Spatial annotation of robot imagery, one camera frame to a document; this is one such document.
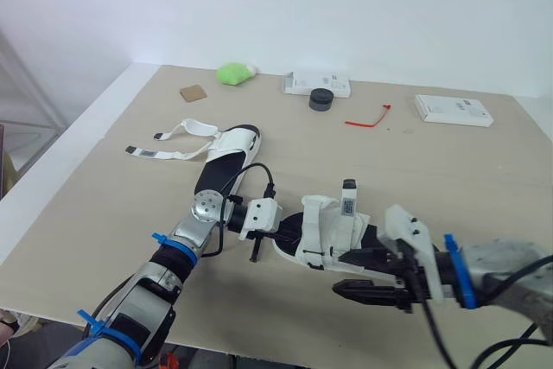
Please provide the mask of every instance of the silver robot arm segment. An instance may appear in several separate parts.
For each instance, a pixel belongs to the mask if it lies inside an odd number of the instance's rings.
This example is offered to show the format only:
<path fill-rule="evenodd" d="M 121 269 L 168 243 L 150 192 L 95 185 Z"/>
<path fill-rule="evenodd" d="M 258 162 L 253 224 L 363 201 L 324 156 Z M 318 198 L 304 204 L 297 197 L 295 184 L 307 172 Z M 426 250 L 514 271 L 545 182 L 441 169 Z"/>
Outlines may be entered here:
<path fill-rule="evenodd" d="M 91 326 L 90 336 L 54 362 L 50 369 L 131 369 L 150 363 L 159 353 L 175 320 L 173 305 L 219 221 L 223 197 L 202 191 L 191 212 L 145 263 L 99 311 L 97 320 L 79 314 Z M 225 220 L 232 203 L 225 209 Z"/>

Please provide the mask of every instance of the black cylinder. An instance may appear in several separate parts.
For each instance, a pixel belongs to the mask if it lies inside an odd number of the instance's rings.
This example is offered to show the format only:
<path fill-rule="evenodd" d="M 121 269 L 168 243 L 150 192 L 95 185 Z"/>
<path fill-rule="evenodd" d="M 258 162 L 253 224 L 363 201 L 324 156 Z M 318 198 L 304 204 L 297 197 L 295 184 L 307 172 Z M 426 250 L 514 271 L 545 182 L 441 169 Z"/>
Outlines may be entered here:
<path fill-rule="evenodd" d="M 326 88 L 315 88 L 309 97 L 309 107 L 315 111 L 327 111 L 332 105 L 334 94 Z"/>

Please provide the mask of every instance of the blue cable tie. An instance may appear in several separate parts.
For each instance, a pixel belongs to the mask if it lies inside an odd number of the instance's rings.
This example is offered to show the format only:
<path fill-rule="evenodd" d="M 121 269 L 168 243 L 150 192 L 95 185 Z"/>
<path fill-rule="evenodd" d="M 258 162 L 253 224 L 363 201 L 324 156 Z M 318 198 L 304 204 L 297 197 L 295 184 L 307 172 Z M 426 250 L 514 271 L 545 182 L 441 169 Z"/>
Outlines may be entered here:
<path fill-rule="evenodd" d="M 451 233 L 446 233 L 443 237 L 445 239 L 446 249 L 449 251 L 449 257 L 455 268 L 455 274 L 459 280 L 459 285 L 461 286 L 464 307 L 465 309 L 476 309 L 478 305 L 476 303 L 476 297 L 474 296 L 473 285 L 470 282 L 470 276 L 468 275 L 467 267 L 461 257 L 459 247 Z"/>
<path fill-rule="evenodd" d="M 186 255 L 188 258 L 190 258 L 190 261 L 192 261 L 192 265 L 195 267 L 198 263 L 198 258 L 196 257 L 196 254 L 188 248 L 186 245 L 181 244 L 180 242 L 176 242 L 173 239 L 167 238 L 165 235 L 161 235 L 159 233 L 152 233 L 152 237 L 157 240 L 159 245 L 168 245 L 172 246 L 173 248 L 176 248 L 180 252 L 182 252 L 184 255 Z"/>
<path fill-rule="evenodd" d="M 89 315 L 83 309 L 77 311 L 77 314 L 80 315 L 84 321 L 90 324 L 90 333 L 92 337 L 99 337 L 101 334 L 107 334 L 108 336 L 122 341 L 134 353 L 135 363 L 136 365 L 138 364 L 142 357 L 142 353 L 140 352 L 140 346 L 138 346 L 138 344 L 131 337 L 119 332 L 118 330 L 115 330 L 114 328 L 107 328 L 105 326 L 105 321 L 94 320 L 94 317 Z"/>

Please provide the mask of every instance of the white table edge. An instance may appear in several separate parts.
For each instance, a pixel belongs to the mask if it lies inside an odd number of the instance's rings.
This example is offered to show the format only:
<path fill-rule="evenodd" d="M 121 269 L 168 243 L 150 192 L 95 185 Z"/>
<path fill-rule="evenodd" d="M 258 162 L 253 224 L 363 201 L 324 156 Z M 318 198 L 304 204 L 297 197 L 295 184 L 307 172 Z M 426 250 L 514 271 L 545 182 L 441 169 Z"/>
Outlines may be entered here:
<path fill-rule="evenodd" d="M 0 202 L 0 264 L 160 65 L 130 64 Z"/>

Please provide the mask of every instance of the red zip tie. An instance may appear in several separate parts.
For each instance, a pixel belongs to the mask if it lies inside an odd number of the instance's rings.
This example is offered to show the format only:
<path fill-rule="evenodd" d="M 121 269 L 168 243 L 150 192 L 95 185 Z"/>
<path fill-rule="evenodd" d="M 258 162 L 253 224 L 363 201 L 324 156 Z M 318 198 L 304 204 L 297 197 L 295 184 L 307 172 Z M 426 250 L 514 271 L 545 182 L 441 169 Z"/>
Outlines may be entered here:
<path fill-rule="evenodd" d="M 388 114 L 388 111 L 391 109 L 391 104 L 384 104 L 382 105 L 382 107 L 384 108 L 384 112 L 382 113 L 382 115 L 380 116 L 380 118 L 377 120 L 375 124 L 362 124 L 362 123 L 355 123 L 353 121 L 346 121 L 346 124 L 356 125 L 358 127 L 374 127 L 375 125 L 380 123 L 384 117 L 386 117 L 386 114 Z"/>

